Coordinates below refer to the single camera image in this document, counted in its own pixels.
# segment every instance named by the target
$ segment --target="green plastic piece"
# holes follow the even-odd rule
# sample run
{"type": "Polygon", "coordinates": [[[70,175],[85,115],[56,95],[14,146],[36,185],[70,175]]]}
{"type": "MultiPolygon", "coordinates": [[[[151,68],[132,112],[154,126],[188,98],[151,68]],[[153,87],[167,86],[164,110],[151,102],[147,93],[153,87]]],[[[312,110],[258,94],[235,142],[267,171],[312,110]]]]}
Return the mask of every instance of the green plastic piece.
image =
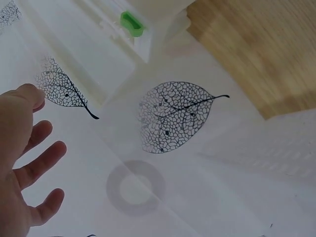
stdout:
{"type": "Polygon", "coordinates": [[[120,24],[124,26],[133,37],[141,37],[145,27],[128,11],[120,15],[120,24]]]}

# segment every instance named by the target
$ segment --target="white plastic box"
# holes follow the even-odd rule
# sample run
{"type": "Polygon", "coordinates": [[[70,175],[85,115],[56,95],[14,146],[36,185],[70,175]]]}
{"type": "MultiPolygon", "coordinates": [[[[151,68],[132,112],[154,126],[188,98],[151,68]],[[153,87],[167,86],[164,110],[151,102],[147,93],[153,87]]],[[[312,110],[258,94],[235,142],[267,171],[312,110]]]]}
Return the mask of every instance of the white plastic box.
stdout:
{"type": "Polygon", "coordinates": [[[48,52],[97,107],[163,65],[162,49],[190,25],[185,8],[192,2],[16,1],[33,56],[39,61],[48,52]]]}

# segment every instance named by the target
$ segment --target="black leaf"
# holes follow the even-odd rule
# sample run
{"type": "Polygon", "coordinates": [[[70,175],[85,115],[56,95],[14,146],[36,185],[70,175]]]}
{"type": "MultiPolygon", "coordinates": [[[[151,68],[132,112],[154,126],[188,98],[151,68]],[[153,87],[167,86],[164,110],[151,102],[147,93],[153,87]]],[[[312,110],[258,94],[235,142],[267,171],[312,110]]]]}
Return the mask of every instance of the black leaf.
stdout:
{"type": "Polygon", "coordinates": [[[43,60],[43,72],[36,76],[38,88],[43,90],[51,102],[65,107],[84,107],[94,118],[99,119],[88,109],[88,101],[70,78],[65,74],[55,59],[43,60]]]}
{"type": "Polygon", "coordinates": [[[21,12],[15,5],[14,1],[10,1],[1,11],[0,11],[0,35],[6,26],[12,25],[13,22],[21,18],[21,12]]]}
{"type": "Polygon", "coordinates": [[[188,82],[166,82],[147,92],[139,103],[143,150],[173,151],[204,125],[215,99],[202,87],[188,82]]]}

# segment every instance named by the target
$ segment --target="wooden board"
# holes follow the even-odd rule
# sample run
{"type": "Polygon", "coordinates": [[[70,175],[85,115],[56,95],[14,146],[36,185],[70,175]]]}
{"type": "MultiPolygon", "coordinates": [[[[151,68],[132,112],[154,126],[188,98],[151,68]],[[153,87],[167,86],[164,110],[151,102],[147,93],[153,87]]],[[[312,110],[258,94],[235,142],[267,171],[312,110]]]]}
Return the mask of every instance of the wooden board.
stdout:
{"type": "Polygon", "coordinates": [[[197,0],[188,14],[264,118],[316,107],[316,0],[197,0]]]}

